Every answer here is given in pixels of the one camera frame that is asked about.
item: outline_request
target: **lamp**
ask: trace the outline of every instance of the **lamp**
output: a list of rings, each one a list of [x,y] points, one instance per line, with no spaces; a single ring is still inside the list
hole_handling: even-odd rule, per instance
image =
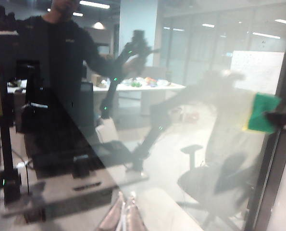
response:
[[[92,28],[97,30],[105,30],[105,26],[101,23],[101,11],[99,10],[99,20],[92,26]]]

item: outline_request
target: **whiteboard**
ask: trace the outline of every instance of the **whiteboard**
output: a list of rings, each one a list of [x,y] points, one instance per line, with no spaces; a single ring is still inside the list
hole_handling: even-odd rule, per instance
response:
[[[234,51],[230,68],[244,75],[235,87],[275,94],[283,58],[283,52]]]

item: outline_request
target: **green sponge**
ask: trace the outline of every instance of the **green sponge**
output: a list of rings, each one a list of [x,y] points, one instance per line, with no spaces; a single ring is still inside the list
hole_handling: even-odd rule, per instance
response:
[[[273,111],[279,105],[280,101],[281,99],[275,95],[257,93],[254,99],[248,129],[274,133],[275,127],[264,116],[264,112]]]

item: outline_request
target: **black shirt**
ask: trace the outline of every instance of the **black shirt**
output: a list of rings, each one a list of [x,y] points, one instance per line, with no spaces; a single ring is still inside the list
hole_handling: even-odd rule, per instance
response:
[[[121,74],[122,67],[101,57],[91,36],[72,20],[51,24],[30,17],[18,22],[17,32],[22,56],[40,61],[44,87],[52,88],[63,104],[80,90],[83,61],[102,76]]]

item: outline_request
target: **glass window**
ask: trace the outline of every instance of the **glass window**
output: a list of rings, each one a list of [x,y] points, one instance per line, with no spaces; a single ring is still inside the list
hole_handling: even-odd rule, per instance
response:
[[[286,64],[274,2],[0,0],[0,231],[245,231]]]

